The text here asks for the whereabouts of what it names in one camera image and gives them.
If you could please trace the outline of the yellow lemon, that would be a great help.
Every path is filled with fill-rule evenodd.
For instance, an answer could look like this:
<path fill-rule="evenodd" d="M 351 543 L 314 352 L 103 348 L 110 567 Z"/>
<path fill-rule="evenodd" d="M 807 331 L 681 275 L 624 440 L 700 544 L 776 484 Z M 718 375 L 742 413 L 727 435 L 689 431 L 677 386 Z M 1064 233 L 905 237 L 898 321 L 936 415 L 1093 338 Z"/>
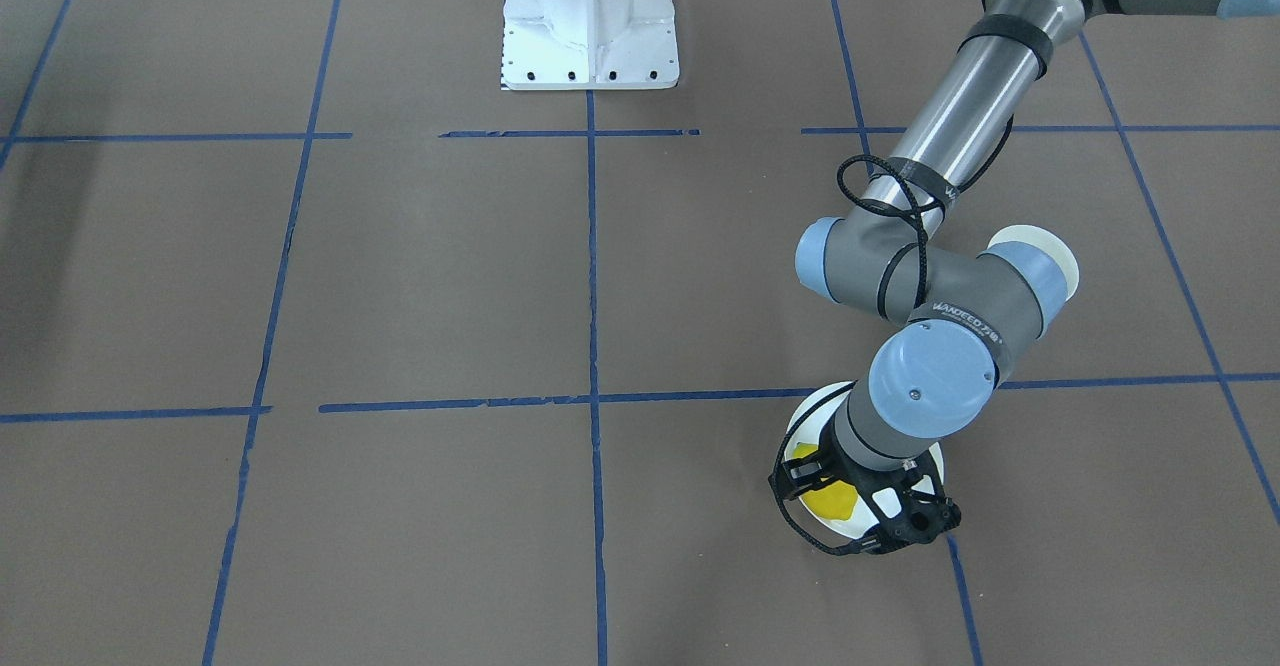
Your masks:
<path fill-rule="evenodd" d="M 833 480 L 826 488 L 800 494 L 799 499 L 819 520 L 846 523 L 852 519 L 859 496 L 852 485 Z"/>

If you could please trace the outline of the white plate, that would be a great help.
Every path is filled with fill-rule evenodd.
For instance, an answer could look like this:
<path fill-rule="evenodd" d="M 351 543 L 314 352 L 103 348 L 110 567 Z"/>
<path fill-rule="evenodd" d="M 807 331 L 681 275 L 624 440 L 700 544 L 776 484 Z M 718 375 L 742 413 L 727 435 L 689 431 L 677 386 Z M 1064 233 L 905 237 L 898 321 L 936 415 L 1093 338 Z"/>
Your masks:
<path fill-rule="evenodd" d="M 863 537 L 876 525 L 868 499 L 879 489 L 887 473 L 909 470 L 920 461 L 936 462 L 945 479 L 940 444 L 879 471 L 860 465 L 838 441 L 838 426 L 847 423 L 847 410 L 858 382 L 837 382 L 809 394 L 795 410 L 774 457 L 768 485 L 787 525 L 814 549 L 831 556 L 864 555 Z M 840 480 L 859 496 L 852 519 L 832 523 L 814 517 L 799 496 Z"/>

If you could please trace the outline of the white bowl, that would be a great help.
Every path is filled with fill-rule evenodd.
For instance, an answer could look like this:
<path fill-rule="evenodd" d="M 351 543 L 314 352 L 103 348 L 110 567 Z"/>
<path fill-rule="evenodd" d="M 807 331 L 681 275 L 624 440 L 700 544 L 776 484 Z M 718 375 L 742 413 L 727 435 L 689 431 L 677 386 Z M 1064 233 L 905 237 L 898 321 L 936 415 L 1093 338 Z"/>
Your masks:
<path fill-rule="evenodd" d="M 1065 301 L 1069 301 L 1076 293 L 1080 283 L 1079 264 L 1075 254 L 1056 234 L 1027 224 L 1010 225 L 991 237 L 986 251 L 991 254 L 1012 254 L 1012 245 L 1024 245 L 1025 247 L 1038 250 L 1055 264 L 1064 279 Z"/>

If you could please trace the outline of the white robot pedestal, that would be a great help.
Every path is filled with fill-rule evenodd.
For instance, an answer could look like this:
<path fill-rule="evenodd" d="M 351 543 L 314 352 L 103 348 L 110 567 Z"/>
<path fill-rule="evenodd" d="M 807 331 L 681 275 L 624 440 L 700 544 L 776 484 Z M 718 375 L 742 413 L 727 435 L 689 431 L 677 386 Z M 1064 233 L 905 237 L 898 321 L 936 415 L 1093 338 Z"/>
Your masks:
<path fill-rule="evenodd" d="M 673 88 L 675 0 L 504 0 L 500 86 Z"/>

